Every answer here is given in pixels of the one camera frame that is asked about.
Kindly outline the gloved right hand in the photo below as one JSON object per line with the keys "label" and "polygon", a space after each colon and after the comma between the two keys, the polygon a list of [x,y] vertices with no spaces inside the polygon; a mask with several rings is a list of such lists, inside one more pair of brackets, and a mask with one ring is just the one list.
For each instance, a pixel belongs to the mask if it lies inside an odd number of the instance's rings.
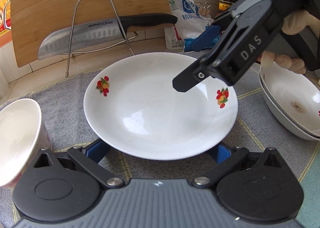
{"label": "gloved right hand", "polygon": [[284,19],[280,35],[257,58],[262,67],[276,63],[296,74],[307,71],[319,76],[319,19],[306,10]]}

